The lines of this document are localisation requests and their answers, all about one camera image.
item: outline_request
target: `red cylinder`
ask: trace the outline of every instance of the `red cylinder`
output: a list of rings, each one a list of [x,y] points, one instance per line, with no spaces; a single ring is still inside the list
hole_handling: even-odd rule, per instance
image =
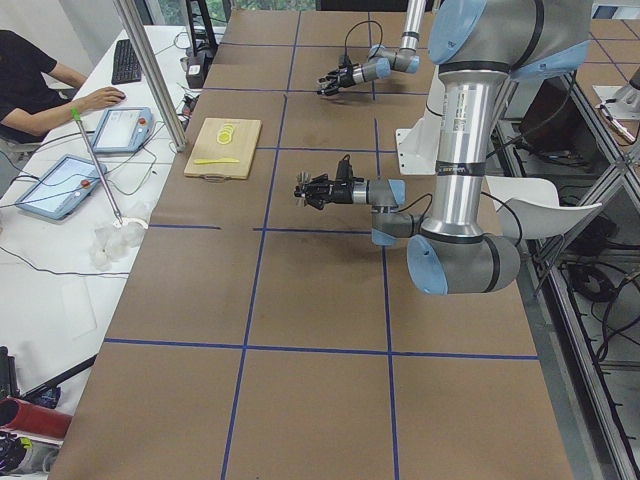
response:
[[[17,398],[0,401],[0,428],[20,430],[63,439],[71,423],[71,415],[34,405]]]

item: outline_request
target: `window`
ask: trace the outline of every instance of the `window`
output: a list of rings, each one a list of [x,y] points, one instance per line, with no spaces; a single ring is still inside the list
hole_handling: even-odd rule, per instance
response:
[[[159,12],[167,25],[184,25],[182,4],[185,0],[147,0],[150,10]],[[207,0],[213,25],[226,22],[225,5],[230,9],[230,0]],[[238,8],[245,10],[315,10],[316,0],[236,0]]]

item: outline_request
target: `hand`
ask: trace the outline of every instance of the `hand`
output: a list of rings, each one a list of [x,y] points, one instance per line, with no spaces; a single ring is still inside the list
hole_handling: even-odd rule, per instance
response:
[[[97,110],[105,107],[112,107],[124,100],[125,94],[114,87],[104,87],[90,93],[80,100],[83,104],[83,110]]]

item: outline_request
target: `tablet screen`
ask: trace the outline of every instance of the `tablet screen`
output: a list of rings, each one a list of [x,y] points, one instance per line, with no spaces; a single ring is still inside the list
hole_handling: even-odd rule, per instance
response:
[[[98,174],[93,163],[83,162],[73,157],[66,157],[57,168],[40,180],[32,190],[24,196],[20,203],[45,212],[54,213],[68,201],[77,196],[82,189],[80,182],[88,179],[97,181]]]
[[[109,110],[100,132],[98,132],[98,142],[94,148],[128,147],[138,126],[141,112],[142,110],[137,109]]]

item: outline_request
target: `person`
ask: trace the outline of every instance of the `person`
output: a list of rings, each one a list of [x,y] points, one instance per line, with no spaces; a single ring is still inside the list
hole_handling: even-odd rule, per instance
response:
[[[46,73],[73,88],[87,77],[63,65],[10,30],[0,30],[0,135],[18,143],[40,142],[52,128],[82,113],[120,103],[125,95],[114,87],[68,100],[47,87]]]

